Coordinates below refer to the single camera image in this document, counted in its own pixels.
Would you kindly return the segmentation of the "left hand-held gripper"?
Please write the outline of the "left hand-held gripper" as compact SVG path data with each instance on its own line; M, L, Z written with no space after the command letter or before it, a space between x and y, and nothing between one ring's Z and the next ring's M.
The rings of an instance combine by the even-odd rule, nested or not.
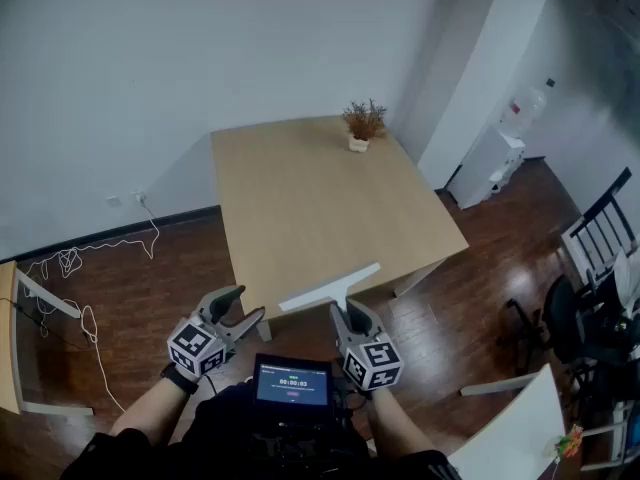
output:
M265 315L265 308L260 307L238 321L225 322L227 312L245 290L244 285L232 285L206 294L202 304L170 333L169 359L199 378L225 363L236 352L236 342L256 328Z

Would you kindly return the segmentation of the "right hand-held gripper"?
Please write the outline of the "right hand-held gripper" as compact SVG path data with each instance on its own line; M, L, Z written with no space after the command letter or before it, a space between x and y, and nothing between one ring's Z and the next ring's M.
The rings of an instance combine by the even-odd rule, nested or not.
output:
M335 302L329 306L343 372L363 392L395 385L403 372L403 360L383 332L379 315L356 300L347 299L346 304L347 312Z

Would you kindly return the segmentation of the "white T-shaped plastic piece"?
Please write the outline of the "white T-shaped plastic piece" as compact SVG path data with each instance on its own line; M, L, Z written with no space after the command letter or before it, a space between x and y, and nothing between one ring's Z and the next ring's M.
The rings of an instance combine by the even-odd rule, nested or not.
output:
M278 304L282 312L306 309L322 302L333 302L343 314L347 314L347 294L349 289L357 283L369 278L380 270L379 263L372 263L359 270L350 272L342 277L325 282L313 289L289 297Z

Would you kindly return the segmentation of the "person's right forearm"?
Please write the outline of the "person's right forearm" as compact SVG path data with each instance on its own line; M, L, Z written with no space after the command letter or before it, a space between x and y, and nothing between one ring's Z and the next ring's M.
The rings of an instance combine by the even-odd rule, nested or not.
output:
M398 459L434 448L388 388L372 392L367 403L367 417L380 457Z

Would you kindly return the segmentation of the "person's left forearm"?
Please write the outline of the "person's left forearm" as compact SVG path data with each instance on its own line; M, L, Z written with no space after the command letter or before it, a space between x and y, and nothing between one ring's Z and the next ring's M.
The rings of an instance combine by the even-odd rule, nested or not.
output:
M113 424L109 434L125 430L142 432L152 446L166 445L172 437L190 395L167 378L161 378Z

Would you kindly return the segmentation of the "chest-mounted screen device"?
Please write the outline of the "chest-mounted screen device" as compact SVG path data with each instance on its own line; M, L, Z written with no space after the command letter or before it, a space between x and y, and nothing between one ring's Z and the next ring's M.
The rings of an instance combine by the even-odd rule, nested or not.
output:
M254 408L265 418L317 424L334 415L330 362L257 354L252 387Z

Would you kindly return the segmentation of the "light wooden table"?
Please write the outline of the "light wooden table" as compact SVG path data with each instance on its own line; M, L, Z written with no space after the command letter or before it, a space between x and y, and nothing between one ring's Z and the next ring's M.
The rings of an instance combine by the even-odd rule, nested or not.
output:
M370 264L355 292L407 293L467 241L392 136L363 153L325 116L216 131L216 186L245 311L261 307L271 338L280 303Z

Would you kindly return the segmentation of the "white water dispenser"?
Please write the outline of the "white water dispenser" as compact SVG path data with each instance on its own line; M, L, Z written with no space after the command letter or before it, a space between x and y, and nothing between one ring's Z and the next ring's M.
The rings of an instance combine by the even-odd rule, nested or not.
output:
M501 191L523 162L525 143L488 127L476 140L447 184L460 209L475 206Z

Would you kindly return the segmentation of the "small potted dried plant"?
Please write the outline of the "small potted dried plant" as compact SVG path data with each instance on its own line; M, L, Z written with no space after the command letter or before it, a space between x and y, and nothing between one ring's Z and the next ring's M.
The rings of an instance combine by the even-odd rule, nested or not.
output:
M351 101L342 113L349 133L349 150L364 153L372 140L383 137L386 133L386 114L387 108L376 104L373 99Z

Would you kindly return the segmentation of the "black office chair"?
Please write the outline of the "black office chair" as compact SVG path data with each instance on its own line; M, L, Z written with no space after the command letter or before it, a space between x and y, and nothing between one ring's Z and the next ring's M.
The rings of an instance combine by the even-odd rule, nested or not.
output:
M521 326L509 338L497 340L511 346L515 372L529 372L536 351L551 350L557 359L571 365L583 360L621 366L640 346L640 315L629 318L603 287L575 291L569 278L559 276L549 288L541 308L528 314L515 299L506 308L517 313Z

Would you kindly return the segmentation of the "wooden side table white legs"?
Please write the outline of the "wooden side table white legs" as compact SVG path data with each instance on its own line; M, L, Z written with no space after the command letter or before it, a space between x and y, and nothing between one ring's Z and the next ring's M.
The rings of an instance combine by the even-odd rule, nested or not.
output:
M91 417L86 406L50 405L25 401L22 393L17 350L18 291L24 285L37 297L70 318L79 319L80 311L58 298L28 275L15 261L0 264L0 409L21 415L23 412L62 417Z

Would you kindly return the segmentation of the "colourful small toy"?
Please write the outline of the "colourful small toy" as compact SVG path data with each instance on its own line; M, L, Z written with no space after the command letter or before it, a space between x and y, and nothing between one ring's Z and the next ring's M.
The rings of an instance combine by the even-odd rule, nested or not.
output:
M574 424L564 436L552 438L545 447L544 454L555 462L575 456L583 440L583 428Z

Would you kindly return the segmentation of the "black slatted chair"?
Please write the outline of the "black slatted chair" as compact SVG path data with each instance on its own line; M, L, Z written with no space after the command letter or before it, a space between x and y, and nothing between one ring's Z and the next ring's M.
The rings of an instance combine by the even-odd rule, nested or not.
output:
M636 233L617 196L632 177L625 167L609 188L562 234L563 246L584 285L603 280L619 253L629 256Z

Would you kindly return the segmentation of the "clear water bottle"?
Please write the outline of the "clear water bottle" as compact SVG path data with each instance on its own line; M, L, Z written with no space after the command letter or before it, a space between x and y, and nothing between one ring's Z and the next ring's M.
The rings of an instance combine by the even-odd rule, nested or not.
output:
M499 119L500 132L521 139L546 107L543 91L527 86L516 92L506 104Z

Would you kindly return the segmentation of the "white cloth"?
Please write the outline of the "white cloth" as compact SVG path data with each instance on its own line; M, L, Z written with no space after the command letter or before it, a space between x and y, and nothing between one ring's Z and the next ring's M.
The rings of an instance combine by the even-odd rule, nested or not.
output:
M626 315L631 317L640 300L640 246L629 254L623 251L618 253L613 274L619 302Z

